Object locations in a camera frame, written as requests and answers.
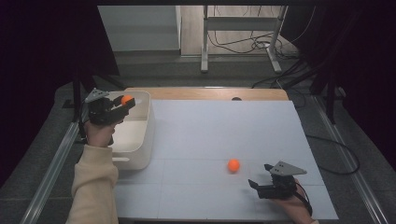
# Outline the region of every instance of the person's hand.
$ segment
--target person's hand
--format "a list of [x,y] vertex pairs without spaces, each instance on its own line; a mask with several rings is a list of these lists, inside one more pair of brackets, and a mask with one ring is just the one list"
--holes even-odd
[[89,120],[85,122],[84,129],[87,134],[88,145],[92,147],[108,147],[111,135],[116,131],[115,128],[119,123],[122,123],[122,120],[110,125],[96,125]]
[[[297,185],[297,192],[305,197],[303,189],[299,185]],[[272,199],[271,201],[281,206],[296,224],[311,224],[315,221],[309,215],[304,203],[294,195],[288,199]]]

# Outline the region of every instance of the white plastic container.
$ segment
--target white plastic container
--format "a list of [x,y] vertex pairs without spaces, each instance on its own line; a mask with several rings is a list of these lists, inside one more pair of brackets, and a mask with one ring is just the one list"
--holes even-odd
[[146,91],[111,91],[107,97],[113,100],[121,95],[132,95],[135,106],[113,133],[113,162],[120,170],[140,170],[149,164],[154,139],[150,95]]

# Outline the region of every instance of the gray floor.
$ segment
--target gray floor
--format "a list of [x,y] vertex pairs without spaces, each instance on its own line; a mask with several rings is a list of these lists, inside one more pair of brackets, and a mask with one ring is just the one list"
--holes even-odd
[[[253,83],[266,77],[275,77],[271,64],[265,57],[211,57],[209,72],[200,73],[198,58],[170,57],[167,60],[144,60],[152,63],[128,63],[119,61],[120,77],[126,86],[167,87],[167,86],[221,86],[250,88]],[[292,65],[292,61],[282,61],[282,68]],[[97,78],[99,88],[115,90],[109,83]],[[295,103],[305,133],[330,138],[319,114],[314,98],[307,88],[307,80],[288,91]],[[268,88],[261,84],[257,88]],[[0,190],[0,223],[19,223],[27,206],[35,195],[42,177],[60,145],[73,117],[73,109],[63,108],[64,101],[72,99],[71,85],[57,90],[55,104],[40,133],[30,146],[25,157],[11,178]],[[389,223],[396,223],[396,174],[375,145],[342,107],[342,101],[335,103],[336,127],[346,144],[353,148],[361,161],[361,173],[375,193]],[[308,139],[318,165],[344,171],[344,164],[334,145]],[[37,223],[64,223],[72,199],[70,187],[73,181],[73,166],[82,150],[82,145],[74,144],[64,167],[56,181],[49,199]],[[351,176],[337,176],[321,172],[326,183],[338,221],[322,220],[321,223],[374,223],[361,194],[357,191]]]

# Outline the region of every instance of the beige sleeve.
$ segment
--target beige sleeve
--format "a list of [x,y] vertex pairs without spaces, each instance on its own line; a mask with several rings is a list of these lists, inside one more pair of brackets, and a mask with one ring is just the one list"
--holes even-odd
[[113,192],[118,177],[112,148],[86,145],[75,166],[74,200],[66,223],[118,223]]

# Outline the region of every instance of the white table surface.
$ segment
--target white table surface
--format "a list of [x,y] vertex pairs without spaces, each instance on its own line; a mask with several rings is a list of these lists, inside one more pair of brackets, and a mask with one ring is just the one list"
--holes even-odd
[[[248,179],[271,185],[264,164],[284,161],[297,175],[313,217],[338,219],[291,101],[153,100],[155,134],[148,167],[120,171],[119,217],[132,219],[287,220],[259,199]],[[241,167],[227,170],[230,158]]]

